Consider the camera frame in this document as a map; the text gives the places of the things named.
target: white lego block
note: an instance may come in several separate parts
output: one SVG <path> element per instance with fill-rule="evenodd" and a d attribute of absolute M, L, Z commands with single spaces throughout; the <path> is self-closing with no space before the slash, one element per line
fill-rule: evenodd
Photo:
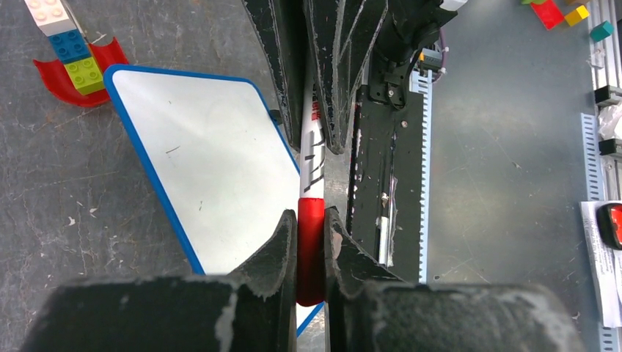
<path fill-rule="evenodd" d="M 447 11 L 458 11 L 469 0 L 444 0 L 441 8 Z"/>
<path fill-rule="evenodd" d="M 61 0 L 24 0 L 39 29 L 46 36 L 73 31 L 76 25 Z"/>

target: yellow block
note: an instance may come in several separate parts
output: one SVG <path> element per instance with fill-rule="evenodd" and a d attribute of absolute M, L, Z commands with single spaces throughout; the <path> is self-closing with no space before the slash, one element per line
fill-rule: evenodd
<path fill-rule="evenodd" d="M 568 22 L 569 26 L 574 26 L 575 24 L 588 18 L 589 15 L 590 13 L 588 12 L 588 9 L 581 5 L 566 15 L 566 22 Z"/>
<path fill-rule="evenodd" d="M 71 78 L 73 86 L 82 95 L 104 89 L 103 76 L 92 56 L 66 64 L 65 70 Z"/>

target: blue lego block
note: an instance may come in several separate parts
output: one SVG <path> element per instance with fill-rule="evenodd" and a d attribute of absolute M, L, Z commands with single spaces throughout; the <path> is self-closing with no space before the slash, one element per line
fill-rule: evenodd
<path fill-rule="evenodd" d="M 89 47 L 78 29 L 51 35 L 48 39 L 60 62 L 64 65 L 91 57 Z"/>
<path fill-rule="evenodd" d="M 609 21 L 605 21 L 592 29 L 590 37 L 592 37 L 595 42 L 600 42 L 601 40 L 609 37 L 612 33 L 613 25 L 609 23 Z"/>

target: scratched black edge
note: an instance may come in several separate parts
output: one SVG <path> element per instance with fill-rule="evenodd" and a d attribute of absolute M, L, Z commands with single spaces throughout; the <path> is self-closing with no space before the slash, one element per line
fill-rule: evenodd
<path fill-rule="evenodd" d="M 380 195 L 390 182 L 391 137 L 396 133 L 394 176 L 398 179 L 395 204 L 398 210 L 391 271 L 407 282 L 418 282 L 421 228 L 421 171 L 423 95 L 410 92 L 408 106 L 391 106 L 367 99 L 367 86 L 357 97 L 350 168 L 350 196 L 346 227 L 367 253 L 378 258 L 376 219 L 383 208 Z M 408 122 L 403 128 L 402 121 Z M 361 141 L 358 144 L 358 131 Z"/>

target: paper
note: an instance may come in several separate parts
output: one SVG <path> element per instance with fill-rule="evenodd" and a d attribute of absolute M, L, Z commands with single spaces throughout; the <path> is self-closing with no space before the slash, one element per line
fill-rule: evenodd
<path fill-rule="evenodd" d="M 602 242 L 596 224 L 596 209 L 608 203 L 581 202 L 581 214 L 602 323 L 607 328 L 618 328 L 622 326 L 622 252 Z"/>

